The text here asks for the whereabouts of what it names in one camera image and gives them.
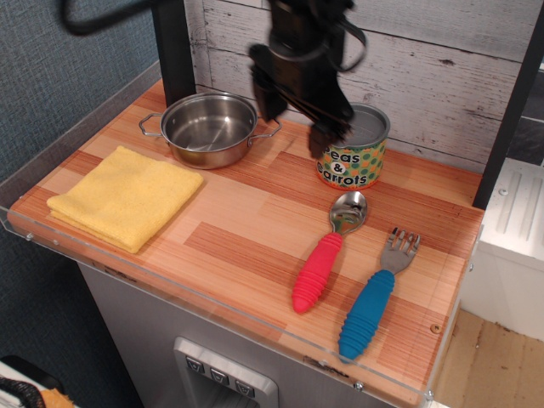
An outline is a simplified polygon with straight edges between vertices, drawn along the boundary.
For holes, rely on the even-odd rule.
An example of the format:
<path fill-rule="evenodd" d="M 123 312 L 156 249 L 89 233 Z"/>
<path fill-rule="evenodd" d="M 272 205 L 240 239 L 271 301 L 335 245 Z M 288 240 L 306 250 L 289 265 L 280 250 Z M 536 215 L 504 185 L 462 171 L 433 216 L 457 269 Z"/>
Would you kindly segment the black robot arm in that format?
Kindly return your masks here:
<path fill-rule="evenodd" d="M 338 83 L 351 1 L 271 1 L 266 43 L 248 49 L 252 90 L 266 122 L 288 106 L 306 116 L 314 159 L 344 139 L 353 108 Z"/>

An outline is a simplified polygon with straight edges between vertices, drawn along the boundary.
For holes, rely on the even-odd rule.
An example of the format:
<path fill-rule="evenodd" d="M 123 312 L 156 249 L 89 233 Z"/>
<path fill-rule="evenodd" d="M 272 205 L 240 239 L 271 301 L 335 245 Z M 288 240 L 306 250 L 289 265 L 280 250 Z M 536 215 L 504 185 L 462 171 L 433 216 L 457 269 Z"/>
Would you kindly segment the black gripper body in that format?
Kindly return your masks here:
<path fill-rule="evenodd" d="M 312 122 L 347 121 L 354 110 L 341 90 L 337 71 L 320 49 L 289 59 L 264 44 L 249 48 L 252 79 L 273 82 L 282 98 Z"/>

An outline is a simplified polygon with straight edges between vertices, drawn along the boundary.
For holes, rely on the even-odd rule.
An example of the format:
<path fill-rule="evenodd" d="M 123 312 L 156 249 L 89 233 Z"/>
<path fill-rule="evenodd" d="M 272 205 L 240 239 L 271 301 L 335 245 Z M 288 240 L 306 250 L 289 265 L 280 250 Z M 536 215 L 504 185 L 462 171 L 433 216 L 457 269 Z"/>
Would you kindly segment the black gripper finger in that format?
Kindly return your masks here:
<path fill-rule="evenodd" d="M 276 119 L 287 109 L 287 102 L 275 84 L 267 78 L 255 76 L 252 79 L 252 86 L 261 117 L 266 122 Z"/>
<path fill-rule="evenodd" d="M 331 145 L 341 145 L 351 132 L 347 121 L 321 120 L 314 122 L 309 130 L 309 152 L 313 158 L 321 158 Z"/>

